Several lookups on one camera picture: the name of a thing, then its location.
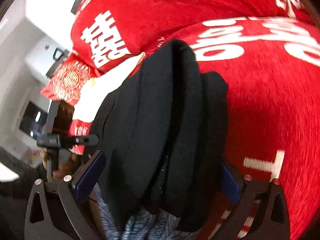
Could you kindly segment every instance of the gray fabric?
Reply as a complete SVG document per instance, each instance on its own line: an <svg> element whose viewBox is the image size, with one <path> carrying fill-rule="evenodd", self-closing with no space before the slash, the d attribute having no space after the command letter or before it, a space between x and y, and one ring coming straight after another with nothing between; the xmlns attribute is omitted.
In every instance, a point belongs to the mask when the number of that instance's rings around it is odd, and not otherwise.
<svg viewBox="0 0 320 240"><path fill-rule="evenodd" d="M175 229L179 225L179 218L163 210L160 210L158 215L151 215L141 208L136 215L129 218L124 232L120 234L113 224L107 204L101 197L98 184L95 185L93 192L97 198L105 236L108 240L193 240L200 232L200 230L193 233L177 231Z"/></svg>

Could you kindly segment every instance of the white wall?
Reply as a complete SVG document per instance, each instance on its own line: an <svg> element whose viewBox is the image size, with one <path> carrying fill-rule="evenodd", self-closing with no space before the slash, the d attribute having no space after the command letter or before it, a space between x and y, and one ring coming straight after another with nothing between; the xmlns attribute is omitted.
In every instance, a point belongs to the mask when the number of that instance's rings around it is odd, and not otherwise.
<svg viewBox="0 0 320 240"><path fill-rule="evenodd" d="M68 50L75 15L71 9L75 0L27 0L26 17L40 30Z"/></svg>
<svg viewBox="0 0 320 240"><path fill-rule="evenodd" d="M64 48L60 44L46 35L36 44L26 57L26 63L30 67L33 76L44 85L47 85L50 82L50 79L45 75L55 62L53 54L56 48L64 51Z"/></svg>
<svg viewBox="0 0 320 240"><path fill-rule="evenodd" d="M25 18L26 0L15 0L0 22L0 45Z"/></svg>
<svg viewBox="0 0 320 240"><path fill-rule="evenodd" d="M32 23L23 19L0 45L0 145L23 159L25 149L36 149L36 141L19 130L29 101L45 111L49 100L40 95L42 85L25 63L29 51L43 38Z"/></svg>

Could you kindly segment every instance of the red and white striped fabric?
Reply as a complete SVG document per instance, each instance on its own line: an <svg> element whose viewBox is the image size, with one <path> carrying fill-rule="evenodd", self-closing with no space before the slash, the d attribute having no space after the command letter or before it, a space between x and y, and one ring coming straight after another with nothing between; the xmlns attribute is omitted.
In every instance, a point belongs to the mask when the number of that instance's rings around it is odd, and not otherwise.
<svg viewBox="0 0 320 240"><path fill-rule="evenodd" d="M242 174L251 174L256 180L282 181L291 239L296 240L319 207L319 31L284 17L238 17L192 25L167 40L170 39L182 39L189 44L200 73L217 71L227 82L229 123L225 156ZM94 89L85 92L84 101L81 92L81 107L75 106L78 119L81 120L78 111L85 112L86 108L93 107L95 114L110 91L96 88L103 91L100 101L92 100ZM90 120L83 119L81 127L74 123L72 130L85 130L87 134ZM223 222L226 210L231 209L223 197L214 202L212 216L199 240L212 235ZM245 235L250 221L248 218L239 237Z"/></svg>

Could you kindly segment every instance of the black cloth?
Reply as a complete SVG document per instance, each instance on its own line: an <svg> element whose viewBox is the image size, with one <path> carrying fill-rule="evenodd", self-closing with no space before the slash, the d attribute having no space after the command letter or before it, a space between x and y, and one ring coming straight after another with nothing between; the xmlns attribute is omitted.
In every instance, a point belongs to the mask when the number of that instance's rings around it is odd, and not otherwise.
<svg viewBox="0 0 320 240"><path fill-rule="evenodd" d="M106 96L90 130L99 143L84 155L107 155L98 184L119 232L142 206L181 218L178 230L201 228L224 151L226 93L221 76L200 75L192 50L173 40Z"/></svg>

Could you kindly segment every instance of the black metal bracket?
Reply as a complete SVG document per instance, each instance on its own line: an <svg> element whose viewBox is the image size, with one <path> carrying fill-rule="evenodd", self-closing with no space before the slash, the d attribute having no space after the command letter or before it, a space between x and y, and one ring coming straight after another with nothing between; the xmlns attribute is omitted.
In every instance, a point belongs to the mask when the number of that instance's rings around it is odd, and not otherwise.
<svg viewBox="0 0 320 240"><path fill-rule="evenodd" d="M106 156L103 152L97 151L90 161L79 168L79 172L74 176L68 175L60 182L44 182L41 179L35 181L30 199L28 202L25 219L25 240L72 240L73 238L66 233L58 230L50 217L48 208L48 196L58 195L74 231L80 240L101 240L101 236L87 219L75 200L77 187L82 180L84 184L88 182L87 175L92 174L92 170L98 171L95 176L90 176L91 185L87 184L87 192L91 192L97 182L102 170L105 167ZM87 200L89 194L81 197Z"/></svg>
<svg viewBox="0 0 320 240"><path fill-rule="evenodd" d="M62 49L56 48L56 50L53 54L53 59L55 60L55 62L52 64L52 66L49 68L49 70L45 74L46 77L51 79L53 77L53 74L55 73L55 71L58 69L58 67L60 67L61 63L63 63L63 61L66 58L68 58L69 55L70 55L70 51L68 51L67 49L62 50Z"/></svg>
<svg viewBox="0 0 320 240"><path fill-rule="evenodd" d="M47 160L48 181L52 181L52 172L58 169L59 149L69 149L73 145L94 146L99 141L96 135L68 136L73 113L73 106L62 100L52 101L47 123L42 135L37 138L37 146L47 148L49 154Z"/></svg>
<svg viewBox="0 0 320 240"><path fill-rule="evenodd" d="M279 180L271 183L245 180L242 198L211 240L236 239L255 200L261 203L248 234L243 240L290 239L287 203Z"/></svg>

